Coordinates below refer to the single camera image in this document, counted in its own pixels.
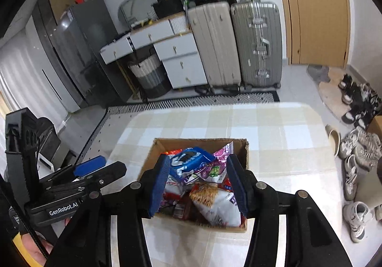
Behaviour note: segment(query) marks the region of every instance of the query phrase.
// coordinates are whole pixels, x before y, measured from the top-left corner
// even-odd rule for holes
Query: snack bag
[[[169,205],[177,204],[183,195],[183,187],[171,176],[167,178],[166,186],[163,191],[162,201],[160,207],[167,207]]]
[[[233,154],[233,141],[213,154],[216,160],[200,166],[194,171],[194,174],[206,182],[222,183],[227,175],[227,157],[230,154]]]
[[[171,158],[170,175],[178,182],[183,182],[186,177],[194,173],[194,169],[214,159],[215,156],[200,147],[189,147]]]
[[[232,185],[228,176],[225,177],[224,181],[218,185],[219,188],[224,189],[225,191],[233,192]]]
[[[169,155],[170,158],[174,157],[175,155],[179,154],[181,151],[183,151],[182,149],[179,149],[179,150],[173,150],[173,151],[166,151],[162,154],[166,154],[166,155]]]
[[[233,193],[196,183],[190,192],[190,198],[211,225],[223,227],[241,225],[241,213]]]

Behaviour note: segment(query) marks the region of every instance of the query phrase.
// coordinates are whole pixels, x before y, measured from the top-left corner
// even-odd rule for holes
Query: chip bag
[[[190,198],[213,226],[240,227],[241,214],[234,194],[208,184],[196,183]]]

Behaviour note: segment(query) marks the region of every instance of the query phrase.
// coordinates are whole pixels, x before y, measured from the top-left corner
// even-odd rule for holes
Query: beige suitcase
[[[208,84],[240,85],[240,65],[227,2],[209,3],[188,10],[188,18],[206,72]]]

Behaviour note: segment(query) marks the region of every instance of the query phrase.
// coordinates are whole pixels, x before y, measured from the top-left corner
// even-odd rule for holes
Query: suitcase
[[[188,10],[188,19],[210,86],[240,85],[240,65],[227,2]]]
[[[282,40],[280,13],[272,2],[231,6],[241,77],[247,86],[281,86]]]

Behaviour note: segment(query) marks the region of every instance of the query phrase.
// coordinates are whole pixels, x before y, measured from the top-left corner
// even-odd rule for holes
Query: table
[[[125,128],[108,164],[122,161],[126,175],[102,190],[137,180],[152,141],[163,138],[246,138],[249,169],[277,191],[306,190],[340,236],[341,184],[321,117],[301,103],[240,104],[144,111]],[[253,219],[245,233],[215,232],[171,218],[143,220],[153,266],[243,266]],[[280,217],[277,266],[284,266],[286,226]]]

